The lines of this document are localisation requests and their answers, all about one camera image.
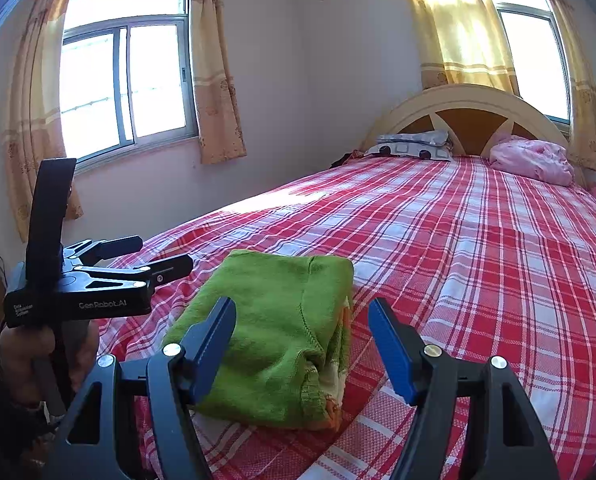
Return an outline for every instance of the pillow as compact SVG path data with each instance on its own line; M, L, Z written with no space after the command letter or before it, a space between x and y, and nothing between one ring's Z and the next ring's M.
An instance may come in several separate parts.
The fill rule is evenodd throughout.
M565 148L546 140L510 136L489 152L494 170L534 178L556 186L570 186L574 169L567 161Z
M431 160L454 161L448 147L429 146L419 142L384 142L367 150L365 155L413 156Z
M378 136L378 144L389 142L418 142L428 146L444 146L449 139L449 133L434 130L433 132L424 132L422 134L385 134Z

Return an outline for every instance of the green towel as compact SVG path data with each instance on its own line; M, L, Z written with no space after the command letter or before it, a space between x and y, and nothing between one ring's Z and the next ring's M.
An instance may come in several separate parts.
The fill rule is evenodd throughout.
M340 426L353 264L337 256L236 250L166 335L179 342L214 303L236 303L236 328L200 413L278 428Z

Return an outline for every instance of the bed headboard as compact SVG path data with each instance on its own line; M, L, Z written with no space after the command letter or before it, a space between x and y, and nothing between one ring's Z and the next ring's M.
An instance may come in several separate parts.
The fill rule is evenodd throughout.
M521 98L487 86L454 84L425 90L378 119L361 150L374 146L378 135L430 130L449 132L454 155L488 156L497 132L568 146L559 129Z

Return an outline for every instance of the hand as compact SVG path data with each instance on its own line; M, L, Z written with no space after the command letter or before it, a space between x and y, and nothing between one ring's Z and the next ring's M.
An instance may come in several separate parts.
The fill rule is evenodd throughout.
M48 328L7 328L0 334L1 380L12 399L23 406L35 406L44 400L32 371L33 359L49 356L54 351L54 332ZM98 351L98 327L89 323L87 336L76 354L76 366L70 369L72 387L77 391L91 370Z

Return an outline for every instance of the beige curtain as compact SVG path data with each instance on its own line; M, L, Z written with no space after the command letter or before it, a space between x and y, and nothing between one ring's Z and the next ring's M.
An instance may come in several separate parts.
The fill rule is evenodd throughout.
M214 164L245 156L236 91L227 63L221 0L191 0L190 33L201 162Z
M569 160L596 171L596 83L582 51L573 8L567 0L549 0L565 49L571 88Z
M68 1L34 0L14 59L4 144L9 200L24 242L40 162L66 156L60 125L59 69ZM73 190L67 218L80 216L82 208Z
M507 37L492 0L410 1L424 89L473 83L520 95Z

